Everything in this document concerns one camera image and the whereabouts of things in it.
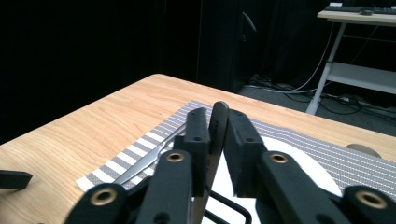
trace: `desk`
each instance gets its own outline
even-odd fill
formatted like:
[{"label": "desk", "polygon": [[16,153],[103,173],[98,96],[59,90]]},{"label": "desk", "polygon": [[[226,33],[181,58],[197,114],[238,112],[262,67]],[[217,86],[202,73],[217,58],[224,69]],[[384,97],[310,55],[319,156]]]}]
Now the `desk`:
[{"label": "desk", "polygon": [[253,119],[317,139],[375,148],[396,161],[396,138],[164,75],[153,75],[0,146],[0,169],[33,175],[0,189],[0,223],[62,223],[82,196],[76,180],[115,157],[190,100],[224,101]]},{"label": "desk", "polygon": [[396,72],[345,63],[335,63],[333,61],[347,23],[396,27],[395,15],[373,14],[372,16],[362,16],[352,12],[321,11],[318,17],[327,19],[328,21],[341,22],[341,26],[335,38],[329,59],[323,69],[314,98],[306,109],[306,113],[312,115],[317,113],[320,95],[327,80],[396,94]]}]

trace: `desk leg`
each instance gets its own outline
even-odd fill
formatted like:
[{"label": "desk leg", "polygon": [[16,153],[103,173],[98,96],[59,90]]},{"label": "desk leg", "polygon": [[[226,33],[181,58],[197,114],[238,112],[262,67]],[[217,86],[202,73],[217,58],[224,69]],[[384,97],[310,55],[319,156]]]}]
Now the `desk leg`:
[{"label": "desk leg", "polygon": [[305,111],[307,114],[315,115],[317,113],[320,95],[322,94],[324,85],[326,84],[327,77],[332,70],[332,60],[334,59],[335,52],[338,49],[338,45],[340,44],[341,37],[343,36],[346,26],[347,24],[345,22],[341,23],[340,30],[338,31],[337,37],[335,38],[334,45],[332,46],[332,52],[330,53],[329,59],[326,62],[326,66],[323,69],[323,73],[320,78],[317,90],[315,91],[314,98],[311,100],[311,103],[309,103],[309,106]]}]

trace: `table top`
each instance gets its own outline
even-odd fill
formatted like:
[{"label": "table top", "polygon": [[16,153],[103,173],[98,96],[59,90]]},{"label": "table top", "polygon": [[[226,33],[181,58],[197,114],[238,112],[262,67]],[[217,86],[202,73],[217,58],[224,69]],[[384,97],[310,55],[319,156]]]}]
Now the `table top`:
[{"label": "table top", "polygon": [[0,189],[0,223],[62,223],[83,194],[77,179],[115,157],[190,100],[208,105],[224,101],[252,119],[338,146],[362,144],[396,161],[395,137],[153,75],[0,146],[0,169],[33,175],[24,190]]},{"label": "table top", "polygon": [[328,19],[328,21],[347,22],[355,24],[396,26],[396,15],[373,14],[363,16],[355,12],[337,12],[337,11],[320,11],[319,18]]}]

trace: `black keyboard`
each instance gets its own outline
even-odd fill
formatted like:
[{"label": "black keyboard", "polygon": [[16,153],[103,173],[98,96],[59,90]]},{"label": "black keyboard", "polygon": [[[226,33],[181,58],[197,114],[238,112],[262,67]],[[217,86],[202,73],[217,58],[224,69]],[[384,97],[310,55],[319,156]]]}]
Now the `black keyboard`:
[{"label": "black keyboard", "polygon": [[371,11],[373,11],[374,14],[396,15],[396,9],[390,8],[390,7],[334,7],[334,6],[327,6],[323,10],[360,13],[364,9],[371,10]]}]

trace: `striped placemat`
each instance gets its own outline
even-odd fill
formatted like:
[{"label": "striped placemat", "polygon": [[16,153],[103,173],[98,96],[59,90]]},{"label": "striped placemat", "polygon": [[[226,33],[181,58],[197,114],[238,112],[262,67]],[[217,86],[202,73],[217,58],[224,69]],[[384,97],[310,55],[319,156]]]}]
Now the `striped placemat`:
[{"label": "striped placemat", "polygon": [[[125,148],[112,160],[77,180],[77,184],[86,191],[102,183],[111,183],[131,165],[155,148],[167,135],[185,122],[187,113],[195,108],[206,108],[206,117],[210,119],[211,105],[190,101],[160,125]],[[252,119],[253,125],[261,136],[272,137],[288,143],[305,152],[329,172],[340,190],[351,185],[366,185],[379,189],[396,201],[396,162],[385,161],[346,147],[339,147],[293,130],[276,127]],[[142,179],[154,174],[153,163],[123,186],[130,189]]]}]

